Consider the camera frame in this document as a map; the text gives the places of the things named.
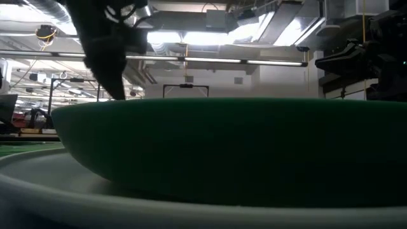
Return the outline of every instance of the green bowl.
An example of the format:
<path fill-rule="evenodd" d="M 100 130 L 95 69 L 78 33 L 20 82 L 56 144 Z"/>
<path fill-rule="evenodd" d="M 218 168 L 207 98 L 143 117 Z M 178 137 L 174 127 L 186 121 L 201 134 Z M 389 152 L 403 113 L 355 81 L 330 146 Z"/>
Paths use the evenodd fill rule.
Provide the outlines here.
<path fill-rule="evenodd" d="M 169 199 L 273 207 L 407 204 L 407 104 L 157 99 L 52 112 L 70 154 Z"/>

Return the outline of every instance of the fluorescent light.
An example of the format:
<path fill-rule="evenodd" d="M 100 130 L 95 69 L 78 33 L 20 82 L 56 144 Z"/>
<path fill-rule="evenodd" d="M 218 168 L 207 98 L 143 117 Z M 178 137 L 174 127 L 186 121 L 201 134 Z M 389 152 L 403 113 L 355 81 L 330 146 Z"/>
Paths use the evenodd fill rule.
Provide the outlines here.
<path fill-rule="evenodd" d="M 226 33 L 187 32 L 183 42 L 189 45 L 225 45 L 228 42 Z"/>
<path fill-rule="evenodd" d="M 74 93 L 76 95 L 81 95 L 82 94 L 82 91 L 78 90 L 78 89 L 68 89 L 68 92 L 72 92 L 72 93 Z"/>
<path fill-rule="evenodd" d="M 146 13 L 147 13 L 148 16 L 151 16 L 151 15 L 152 15 L 152 14 L 151 14 L 150 7 L 149 7 L 148 5 L 145 6 L 144 9 L 146 10 Z"/>
<path fill-rule="evenodd" d="M 66 87 L 66 88 L 70 88 L 70 87 L 71 87 L 71 86 L 69 86 L 69 85 L 66 84 L 66 83 L 61 83 L 61 86 Z"/>
<path fill-rule="evenodd" d="M 263 35 L 263 33 L 265 32 L 267 25 L 270 23 L 270 21 L 273 19 L 273 17 L 274 17 L 274 12 L 269 12 L 263 20 L 262 20 L 262 16 L 259 17 L 259 21 L 262 21 L 262 22 L 259 26 L 259 29 L 257 30 L 257 33 L 255 35 L 253 35 L 252 42 L 258 41 L 260 39 L 261 35 Z"/>
<path fill-rule="evenodd" d="M 59 53 L 61 57 L 81 57 L 84 58 L 85 54 L 83 53 Z"/>
<path fill-rule="evenodd" d="M 133 55 L 128 55 L 126 56 L 128 59 L 134 59 L 134 60 L 165 60 L 165 61 L 177 61 L 177 57 L 161 57 L 161 56 L 133 56 Z"/>
<path fill-rule="evenodd" d="M 49 96 L 35 96 L 35 95 L 19 95 L 21 98 L 30 98 L 30 99 L 48 99 Z M 78 101 L 88 101 L 88 102 L 96 102 L 96 98 L 87 98 L 87 97 L 66 97 L 66 96 L 53 96 L 52 99 L 74 99 Z M 108 101 L 109 99 L 99 99 L 101 102 Z"/>
<path fill-rule="evenodd" d="M 149 32 L 147 34 L 148 43 L 180 43 L 181 37 L 178 32 Z"/>
<path fill-rule="evenodd" d="M 30 56 L 42 56 L 42 57 L 51 57 L 52 53 L 50 52 L 31 52 L 31 51 L 15 51 L 15 50 L 0 50 L 0 54 L 10 54 L 10 55 L 30 55 Z"/>
<path fill-rule="evenodd" d="M 234 64 L 240 63 L 240 60 L 235 60 L 235 59 L 215 59 L 215 58 L 198 58 L 198 57 L 185 57 L 185 61 L 234 63 Z"/>
<path fill-rule="evenodd" d="M 274 43 L 275 46 L 290 46 L 301 36 L 301 23 L 297 18 L 284 29 L 283 33 Z"/>
<path fill-rule="evenodd" d="M 286 62 L 286 61 L 272 61 L 272 60 L 248 60 L 248 64 L 258 64 L 258 65 L 272 65 L 272 66 L 293 66 L 301 67 L 303 63 L 301 62 Z"/>
<path fill-rule="evenodd" d="M 325 18 L 321 18 L 310 30 L 308 30 L 307 33 L 305 33 L 304 35 L 302 35 L 302 37 L 300 37 L 294 45 L 299 45 L 301 44 L 301 42 L 303 42 L 307 37 L 309 37 L 316 29 L 318 29 L 322 23 L 325 22 Z"/>

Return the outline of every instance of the vent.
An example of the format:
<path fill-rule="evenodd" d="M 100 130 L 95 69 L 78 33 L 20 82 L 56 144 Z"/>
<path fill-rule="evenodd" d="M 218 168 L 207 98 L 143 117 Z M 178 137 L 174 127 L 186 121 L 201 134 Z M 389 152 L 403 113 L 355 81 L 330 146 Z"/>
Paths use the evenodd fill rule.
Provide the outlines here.
<path fill-rule="evenodd" d="M 243 77 L 235 77 L 235 84 L 242 85 Z"/>
<path fill-rule="evenodd" d="M 193 83 L 193 76 L 185 76 L 185 83 Z"/>

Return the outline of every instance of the ceiling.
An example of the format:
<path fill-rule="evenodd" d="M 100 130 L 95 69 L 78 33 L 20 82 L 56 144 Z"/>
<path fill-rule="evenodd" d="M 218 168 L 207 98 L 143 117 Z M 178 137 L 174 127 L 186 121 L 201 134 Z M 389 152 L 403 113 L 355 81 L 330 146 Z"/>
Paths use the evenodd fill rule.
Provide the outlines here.
<path fill-rule="evenodd" d="M 42 42 L 40 42 L 35 36 L 29 36 L 39 28 L 40 25 L 48 24 L 53 25 L 49 18 L 36 11 L 33 11 L 28 6 L 16 3 L 17 0 L 0 0 L 0 49 L 2 50 L 25 50 L 25 51 L 39 51 L 41 49 Z M 152 9 L 156 11 L 154 16 L 145 21 L 142 26 L 154 27 L 156 29 L 176 31 L 180 35 L 184 36 L 188 31 L 201 31 L 207 32 L 207 10 L 228 10 L 226 17 L 225 31 L 232 31 L 238 27 L 237 15 L 241 13 L 243 9 L 250 9 L 253 6 L 257 7 L 257 17 L 267 15 L 273 11 L 279 12 L 277 9 L 282 6 L 288 6 L 287 4 L 297 4 L 296 10 L 286 9 L 286 12 L 275 14 L 275 18 L 271 21 L 273 23 L 266 23 L 268 26 L 265 32 L 262 33 L 259 41 L 251 42 L 251 37 L 247 40 L 233 42 L 228 45 L 180 45 L 177 43 L 167 43 L 166 49 L 171 55 L 186 55 L 188 52 L 189 57 L 203 57 L 203 58 L 223 58 L 223 59 L 258 59 L 258 60 L 285 60 L 285 61 L 304 61 L 303 53 L 299 52 L 295 46 L 273 46 L 274 41 L 271 41 L 270 37 L 274 40 L 279 38 L 276 36 L 277 30 L 280 30 L 280 34 L 285 31 L 286 27 L 294 21 L 298 21 L 299 32 L 304 31 L 312 22 L 321 18 L 320 8 L 321 5 L 317 0 L 298 0 L 298 1 L 284 1 L 280 0 L 273 4 L 269 4 L 271 0 L 160 0 L 150 1 Z M 359 23 L 358 18 L 344 18 L 343 6 L 345 0 L 331 1 L 335 2 L 329 9 L 330 15 L 333 17 L 328 22 L 338 22 L 343 25 Z M 6 36 L 7 34 L 20 34 L 26 36 Z M 331 38 L 318 38 L 315 35 L 316 31 L 313 31 L 307 39 L 305 39 L 300 45 L 307 45 L 313 50 L 321 50 L 330 48 Z M 340 44 L 345 38 L 336 38 L 338 40 L 334 45 Z M 59 32 L 58 36 L 53 41 L 52 45 L 45 48 L 46 52 L 69 52 L 69 53 L 83 53 L 80 43 L 77 39 L 72 39 L 72 36 L 67 38 L 63 32 Z M 156 55 L 156 50 L 149 46 L 148 55 Z M 47 105 L 47 96 L 50 93 L 49 82 L 43 83 L 38 81 L 32 81 L 29 79 L 29 74 L 22 79 L 24 73 L 31 66 L 32 61 L 30 59 L 16 58 L 9 59 L 13 64 L 13 73 L 11 79 L 11 85 L 14 85 L 20 81 L 15 87 L 11 88 L 11 93 L 18 93 L 20 95 L 34 95 L 35 98 L 27 98 L 25 101 L 37 101 L 44 102 L 44 108 Z M 146 87 L 155 82 L 151 81 L 148 75 L 144 72 L 146 68 L 149 69 L 149 74 L 154 78 L 156 83 L 174 83 L 180 82 L 183 79 L 185 69 L 184 64 L 174 62 L 160 62 L 160 61 L 147 61 L 140 63 L 138 60 L 129 60 L 128 66 L 123 74 L 124 84 L 126 88 L 126 94 L 129 95 L 130 91 L 136 86 Z M 199 75 L 201 78 L 204 72 L 208 72 L 210 75 L 211 85 L 224 85 L 225 87 L 244 88 L 242 85 L 234 85 L 233 81 L 230 85 L 222 80 L 222 76 L 227 78 L 229 76 L 241 75 L 250 76 L 257 66 L 247 66 L 243 64 L 214 64 L 206 62 L 190 62 L 188 63 L 188 75 Z M 59 77 L 62 72 L 66 72 L 69 77 L 83 78 L 86 80 L 94 80 L 92 73 L 86 68 L 82 62 L 75 61 L 63 61 L 63 60 L 38 60 L 33 65 L 32 73 L 45 73 L 47 77 Z M 68 92 L 69 88 L 81 88 L 84 94 L 83 101 L 94 99 L 96 96 L 97 83 L 71 83 L 69 81 L 64 82 L 64 86 L 59 85 L 59 88 L 53 94 L 57 99 L 55 107 L 61 104 L 70 104 L 76 95 L 72 95 Z M 35 92 L 27 92 L 26 88 L 33 88 Z M 135 97 L 129 96 L 129 98 L 139 98 L 144 95 L 144 92 L 137 91 Z M 102 89 L 100 94 L 101 98 L 109 99 L 109 95 Z"/>

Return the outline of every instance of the white wall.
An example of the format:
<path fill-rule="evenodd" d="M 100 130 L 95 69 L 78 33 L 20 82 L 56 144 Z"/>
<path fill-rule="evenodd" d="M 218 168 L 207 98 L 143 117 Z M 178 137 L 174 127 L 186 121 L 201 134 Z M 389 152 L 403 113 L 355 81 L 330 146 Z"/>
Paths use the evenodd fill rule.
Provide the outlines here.
<path fill-rule="evenodd" d="M 366 88 L 370 87 L 371 84 L 374 84 L 374 83 L 377 83 L 377 82 L 378 82 L 377 79 L 366 80 Z M 364 90 L 364 87 L 365 87 L 364 81 L 357 82 L 357 83 L 355 83 L 353 85 L 347 86 L 346 89 L 345 89 L 345 91 L 346 91 L 345 94 L 351 94 L 351 93 L 354 93 L 354 92 L 357 92 L 357 91 L 360 91 L 360 90 Z M 334 90 L 332 92 L 329 92 L 329 93 L 326 94 L 326 98 L 327 99 L 332 99 L 332 98 L 339 97 L 339 96 L 341 96 L 341 91 L 342 91 L 342 89 L 337 89 L 337 90 Z"/>
<path fill-rule="evenodd" d="M 183 70 L 165 72 L 151 69 L 158 85 L 146 87 L 146 98 L 162 98 L 163 84 L 181 84 L 184 82 Z M 259 66 L 251 76 L 245 71 L 207 71 L 188 70 L 194 76 L 194 85 L 210 86 L 209 97 L 279 97 L 279 98 L 320 98 L 321 88 L 318 79 L 321 71 L 315 67 L 315 60 L 310 61 L 309 78 L 307 67 Z M 243 77 L 243 85 L 234 85 L 234 77 Z M 174 87 L 168 92 L 168 98 L 205 97 L 206 89 Z"/>

